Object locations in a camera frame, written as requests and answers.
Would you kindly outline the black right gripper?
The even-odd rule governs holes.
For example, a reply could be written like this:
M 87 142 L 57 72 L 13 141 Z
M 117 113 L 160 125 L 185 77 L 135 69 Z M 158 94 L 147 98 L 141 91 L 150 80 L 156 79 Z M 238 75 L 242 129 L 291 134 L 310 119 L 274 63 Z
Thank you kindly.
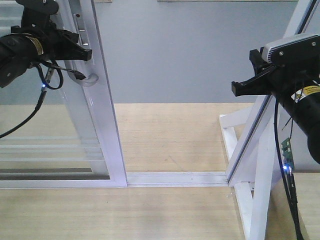
M 264 61 L 257 49 L 249 51 L 249 60 L 256 76 L 231 82 L 231 91 L 236 97 L 273 95 L 281 105 L 320 104 L 318 63 L 275 66 Z

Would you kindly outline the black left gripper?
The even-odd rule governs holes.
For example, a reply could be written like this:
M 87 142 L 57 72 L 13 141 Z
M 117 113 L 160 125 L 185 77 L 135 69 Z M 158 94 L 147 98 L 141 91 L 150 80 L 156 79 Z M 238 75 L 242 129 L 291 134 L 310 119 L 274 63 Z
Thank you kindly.
M 23 34 L 36 41 L 36 46 L 42 51 L 44 60 L 81 60 L 89 61 L 92 58 L 92 49 L 78 45 L 79 35 L 65 29 L 57 28 L 52 21 L 49 26 L 11 27 L 12 34 Z

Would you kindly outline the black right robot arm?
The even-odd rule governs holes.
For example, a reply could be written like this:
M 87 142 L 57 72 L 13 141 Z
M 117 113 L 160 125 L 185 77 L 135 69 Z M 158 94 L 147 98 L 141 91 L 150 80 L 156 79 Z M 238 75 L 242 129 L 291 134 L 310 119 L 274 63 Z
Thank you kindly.
M 311 157 L 320 162 L 320 71 L 310 64 L 270 66 L 254 77 L 231 83 L 236 97 L 272 95 L 307 137 Z

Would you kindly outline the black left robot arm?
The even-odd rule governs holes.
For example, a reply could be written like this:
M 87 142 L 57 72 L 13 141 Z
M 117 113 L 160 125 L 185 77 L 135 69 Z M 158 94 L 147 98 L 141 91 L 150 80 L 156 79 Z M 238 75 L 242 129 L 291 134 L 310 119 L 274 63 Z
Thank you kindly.
M 44 65 L 54 69 L 59 75 L 60 89 L 64 83 L 63 67 L 57 61 L 89 61 L 92 50 L 78 44 L 79 34 L 59 29 L 50 20 L 46 26 L 12 26 L 11 33 L 0 38 L 0 86 L 4 88 L 27 69 L 37 68 L 42 84 L 48 89 L 54 87 L 45 80 Z

